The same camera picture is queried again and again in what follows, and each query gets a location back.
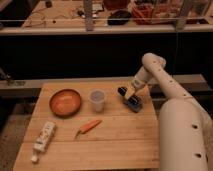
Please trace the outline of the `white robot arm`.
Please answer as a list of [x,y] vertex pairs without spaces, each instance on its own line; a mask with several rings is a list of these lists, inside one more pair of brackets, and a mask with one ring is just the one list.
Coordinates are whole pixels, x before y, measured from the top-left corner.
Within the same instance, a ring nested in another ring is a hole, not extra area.
[[166,60],[153,53],[142,57],[142,67],[124,96],[129,100],[154,78],[167,101],[159,112],[159,171],[208,171],[204,135],[212,127],[206,110],[165,70]]

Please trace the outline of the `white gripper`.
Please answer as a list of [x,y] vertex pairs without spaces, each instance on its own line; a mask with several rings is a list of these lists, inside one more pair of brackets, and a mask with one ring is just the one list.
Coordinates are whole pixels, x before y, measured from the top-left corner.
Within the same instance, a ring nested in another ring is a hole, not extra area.
[[145,87],[145,83],[138,79],[137,77],[134,77],[133,80],[131,81],[131,86],[127,88],[126,94],[125,94],[125,99],[128,100],[130,99],[136,91],[139,91]]

